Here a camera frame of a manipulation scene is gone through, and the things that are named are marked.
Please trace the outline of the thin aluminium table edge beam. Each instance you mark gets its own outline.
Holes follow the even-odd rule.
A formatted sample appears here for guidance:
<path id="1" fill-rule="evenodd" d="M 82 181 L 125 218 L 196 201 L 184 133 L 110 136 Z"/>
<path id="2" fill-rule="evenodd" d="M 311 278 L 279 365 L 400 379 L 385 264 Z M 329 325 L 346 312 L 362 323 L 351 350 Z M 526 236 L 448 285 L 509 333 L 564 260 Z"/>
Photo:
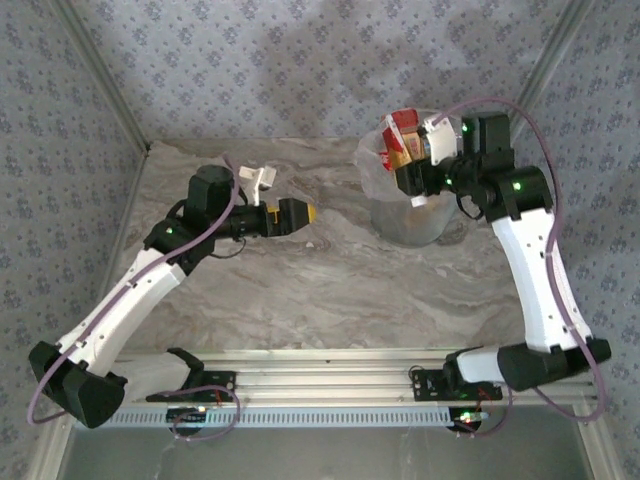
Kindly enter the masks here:
<path id="1" fill-rule="evenodd" d="M 326 364 L 340 361 L 435 361 L 442 363 L 445 357 L 456 351 L 447 348 L 379 348 L 379 349 L 269 349 L 224 350 L 193 352 L 203 362 L 317 362 Z"/>

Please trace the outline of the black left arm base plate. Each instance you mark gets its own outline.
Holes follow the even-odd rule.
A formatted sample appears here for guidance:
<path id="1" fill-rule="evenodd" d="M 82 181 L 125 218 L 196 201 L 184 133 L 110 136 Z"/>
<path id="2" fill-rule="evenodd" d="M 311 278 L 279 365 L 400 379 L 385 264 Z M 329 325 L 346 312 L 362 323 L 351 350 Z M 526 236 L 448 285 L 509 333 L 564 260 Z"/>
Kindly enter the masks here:
<path id="1" fill-rule="evenodd" d="M 190 373 L 185 383 L 178 388 L 181 394 L 177 395 L 149 395 L 145 398 L 147 402 L 190 402 L 190 403 L 232 403 L 231 396 L 225 391 L 199 391 L 194 393 L 184 393 L 184 390 L 194 389 L 205 386 L 224 387 L 229 391 L 235 391 L 236 373 L 234 371 L 209 371 L 202 370 L 196 373 Z"/>

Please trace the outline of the small controller board with LED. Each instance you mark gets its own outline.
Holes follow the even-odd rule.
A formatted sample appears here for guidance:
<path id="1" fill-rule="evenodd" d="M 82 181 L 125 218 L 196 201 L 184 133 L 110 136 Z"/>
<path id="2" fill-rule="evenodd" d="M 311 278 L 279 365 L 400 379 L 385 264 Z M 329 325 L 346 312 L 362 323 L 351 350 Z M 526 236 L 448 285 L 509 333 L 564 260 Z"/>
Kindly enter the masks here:
<path id="1" fill-rule="evenodd" d="M 489 418 L 489 414 L 481 409 L 473 410 L 468 408 L 450 407 L 449 415 L 452 425 L 449 426 L 448 429 L 456 433 L 465 434 L 475 433 L 480 428 L 482 422 Z"/>
<path id="2" fill-rule="evenodd" d="M 204 423 L 207 417 L 204 407 L 172 407 L 165 415 L 165 422 L 169 423 Z"/>

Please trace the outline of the clear plastic bin liner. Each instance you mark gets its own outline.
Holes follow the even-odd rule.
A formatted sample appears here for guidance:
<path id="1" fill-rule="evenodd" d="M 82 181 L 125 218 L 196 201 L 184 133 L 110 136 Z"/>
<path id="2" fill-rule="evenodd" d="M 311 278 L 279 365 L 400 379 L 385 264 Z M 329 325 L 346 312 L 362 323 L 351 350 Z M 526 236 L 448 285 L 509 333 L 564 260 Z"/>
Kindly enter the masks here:
<path id="1" fill-rule="evenodd" d="M 364 194 L 371 200 L 396 202 L 404 198 L 394 173 L 386 168 L 386 146 L 378 130 L 370 131 L 359 141 L 353 154 Z"/>

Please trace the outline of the wide aluminium slotted beam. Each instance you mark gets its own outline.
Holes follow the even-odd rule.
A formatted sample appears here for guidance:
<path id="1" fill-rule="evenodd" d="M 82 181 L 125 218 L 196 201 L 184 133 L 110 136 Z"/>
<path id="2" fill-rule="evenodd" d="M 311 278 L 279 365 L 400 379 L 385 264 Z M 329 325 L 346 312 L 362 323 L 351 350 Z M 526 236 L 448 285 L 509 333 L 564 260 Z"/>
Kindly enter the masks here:
<path id="1" fill-rule="evenodd" d="M 409 376 L 399 369 L 355 371 L 336 369 L 311 372 L 289 369 L 251 371 L 238 367 L 235 392 L 250 406 L 391 406 L 414 401 Z M 562 405 L 596 402 L 596 390 L 588 381 L 560 382 L 543 389 Z M 515 405 L 542 405 L 535 391 L 514 392 Z"/>

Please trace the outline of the aluminium frame post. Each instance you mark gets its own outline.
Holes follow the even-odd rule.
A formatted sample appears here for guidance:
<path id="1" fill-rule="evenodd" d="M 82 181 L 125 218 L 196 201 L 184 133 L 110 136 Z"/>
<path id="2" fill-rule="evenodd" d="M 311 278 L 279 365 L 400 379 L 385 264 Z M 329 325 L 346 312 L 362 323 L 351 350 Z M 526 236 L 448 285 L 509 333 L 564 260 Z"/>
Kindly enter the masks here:
<path id="1" fill-rule="evenodd" d="M 112 111 L 125 136 L 140 152 L 147 153 L 149 142 L 133 112 L 122 96 L 107 63 L 102 58 L 89 29 L 70 0 L 47 0 L 71 44 L 81 57 L 106 105 Z"/>
<path id="2" fill-rule="evenodd" d="M 531 113 L 596 0 L 481 0 L 491 40 L 479 83 Z"/>

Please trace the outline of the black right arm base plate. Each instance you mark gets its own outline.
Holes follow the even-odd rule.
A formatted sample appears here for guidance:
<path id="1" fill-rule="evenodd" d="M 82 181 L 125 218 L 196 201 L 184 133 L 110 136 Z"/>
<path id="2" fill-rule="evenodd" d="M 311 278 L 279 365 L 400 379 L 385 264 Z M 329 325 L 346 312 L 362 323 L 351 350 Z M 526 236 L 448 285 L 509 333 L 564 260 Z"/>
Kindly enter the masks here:
<path id="1" fill-rule="evenodd" d="M 491 382 L 454 385 L 442 370 L 414 365 L 409 379 L 416 402 L 495 401 L 502 400 L 502 389 Z"/>

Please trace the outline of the brown tea bottle red label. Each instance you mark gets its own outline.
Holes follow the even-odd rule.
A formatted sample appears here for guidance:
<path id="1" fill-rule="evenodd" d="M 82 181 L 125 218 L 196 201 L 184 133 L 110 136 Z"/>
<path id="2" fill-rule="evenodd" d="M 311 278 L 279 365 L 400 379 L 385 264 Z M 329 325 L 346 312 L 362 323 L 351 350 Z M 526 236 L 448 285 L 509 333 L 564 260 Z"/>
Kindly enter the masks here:
<path id="1" fill-rule="evenodd" d="M 383 165 L 395 171 L 425 157 L 423 139 L 419 134 L 421 125 L 414 108 L 404 108 L 387 114 L 382 119 L 384 149 L 380 152 Z"/>

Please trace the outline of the translucent plastic bin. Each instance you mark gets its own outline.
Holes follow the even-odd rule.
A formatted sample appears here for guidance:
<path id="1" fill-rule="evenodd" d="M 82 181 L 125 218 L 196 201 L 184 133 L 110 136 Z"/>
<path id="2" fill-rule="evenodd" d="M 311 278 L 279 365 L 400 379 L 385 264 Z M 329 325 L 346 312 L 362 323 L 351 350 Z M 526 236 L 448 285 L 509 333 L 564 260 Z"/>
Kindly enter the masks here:
<path id="1" fill-rule="evenodd" d="M 416 110 L 421 128 L 427 117 L 439 114 L 437 110 L 432 109 Z M 379 125 L 374 129 L 381 134 L 382 119 L 385 115 L 387 114 L 381 117 Z M 421 128 L 419 134 L 424 140 L 425 133 Z M 425 195 L 409 197 L 404 194 L 404 198 L 396 202 L 369 200 L 371 201 L 371 224 L 374 230 L 383 239 L 406 247 L 424 247 L 437 240 L 456 210 L 456 199 L 450 192 L 429 197 Z"/>

